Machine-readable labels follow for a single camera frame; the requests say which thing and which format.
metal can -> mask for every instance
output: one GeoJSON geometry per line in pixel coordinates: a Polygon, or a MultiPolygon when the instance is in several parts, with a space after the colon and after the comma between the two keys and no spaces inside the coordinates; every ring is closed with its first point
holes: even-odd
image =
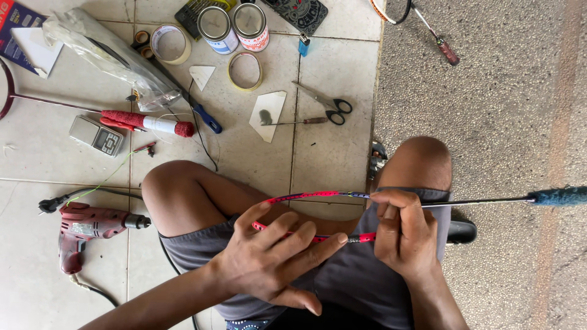
{"type": "Polygon", "coordinates": [[[232,23],[244,48],[260,52],[269,44],[265,13],[254,4],[242,4],[234,10],[232,23]]]}
{"type": "Polygon", "coordinates": [[[238,47],[228,14],[219,7],[208,7],[198,16],[198,30],[212,49],[219,54],[230,54],[238,47]]]}

gray shorts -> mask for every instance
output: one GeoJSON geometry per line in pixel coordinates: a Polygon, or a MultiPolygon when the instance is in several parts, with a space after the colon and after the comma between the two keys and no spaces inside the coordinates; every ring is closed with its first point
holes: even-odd
{"type": "MultiPolygon", "coordinates": [[[[392,187],[382,187],[378,191],[392,187]]],[[[449,201],[448,191],[401,188],[412,191],[422,203],[449,201]]],[[[450,207],[433,207],[438,221],[437,255],[442,261],[450,225],[450,207]]],[[[377,231],[377,204],[373,203],[361,216],[354,234],[377,231]]],[[[176,236],[161,236],[163,244],[176,265],[185,271],[203,266],[224,250],[234,232],[238,215],[227,222],[176,236]]],[[[410,293],[401,275],[377,260],[374,243],[347,244],[320,267],[296,279],[292,285],[315,292],[321,301],[334,302],[393,329],[412,329],[410,293]]],[[[250,295],[239,294],[214,308],[228,321],[272,319],[285,307],[274,306],[250,295]]]]}

lighter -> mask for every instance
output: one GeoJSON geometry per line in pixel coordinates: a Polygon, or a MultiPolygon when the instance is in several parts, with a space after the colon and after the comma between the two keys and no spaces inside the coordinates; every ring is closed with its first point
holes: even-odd
{"type": "Polygon", "coordinates": [[[306,33],[302,32],[299,34],[298,52],[302,54],[303,57],[306,57],[308,54],[308,48],[310,48],[310,38],[308,38],[306,33]]]}

red pliers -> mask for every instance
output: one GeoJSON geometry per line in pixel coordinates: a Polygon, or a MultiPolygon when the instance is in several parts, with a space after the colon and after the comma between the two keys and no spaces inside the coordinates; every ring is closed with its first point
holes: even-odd
{"type": "Polygon", "coordinates": [[[103,123],[106,126],[112,126],[112,127],[120,127],[121,129],[127,129],[131,132],[134,132],[135,130],[138,130],[140,132],[146,132],[144,129],[130,125],[130,124],[125,124],[125,123],[121,123],[121,122],[117,122],[114,119],[110,119],[110,118],[106,118],[106,117],[102,117],[100,118],[100,123],[103,123]]]}

cartoon phone case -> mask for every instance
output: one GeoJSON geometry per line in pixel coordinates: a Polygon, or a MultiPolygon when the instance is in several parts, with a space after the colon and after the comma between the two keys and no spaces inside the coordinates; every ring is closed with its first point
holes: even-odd
{"type": "Polygon", "coordinates": [[[328,14],[318,0],[262,0],[296,29],[311,36],[328,14]]]}

